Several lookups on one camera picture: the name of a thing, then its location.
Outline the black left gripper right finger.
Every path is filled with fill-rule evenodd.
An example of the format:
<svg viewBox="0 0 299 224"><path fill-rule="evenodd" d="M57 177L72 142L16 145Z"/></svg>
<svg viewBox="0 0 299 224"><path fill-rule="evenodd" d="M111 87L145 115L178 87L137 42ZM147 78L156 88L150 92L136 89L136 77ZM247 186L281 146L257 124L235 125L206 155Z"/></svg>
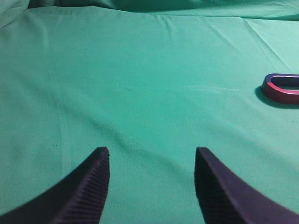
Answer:
<svg viewBox="0 0 299 224"><path fill-rule="evenodd" d="M299 215L266 197L207 147L196 150L194 185L207 224L297 224Z"/></svg>

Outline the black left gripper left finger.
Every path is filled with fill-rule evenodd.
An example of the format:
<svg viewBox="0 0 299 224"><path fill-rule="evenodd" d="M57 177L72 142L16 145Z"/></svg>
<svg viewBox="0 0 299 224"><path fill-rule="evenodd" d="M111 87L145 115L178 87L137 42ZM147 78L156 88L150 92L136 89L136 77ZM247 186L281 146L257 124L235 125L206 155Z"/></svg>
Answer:
<svg viewBox="0 0 299 224"><path fill-rule="evenodd" d="M108 194L109 150L95 149L60 182L0 217L2 224L98 224Z"/></svg>

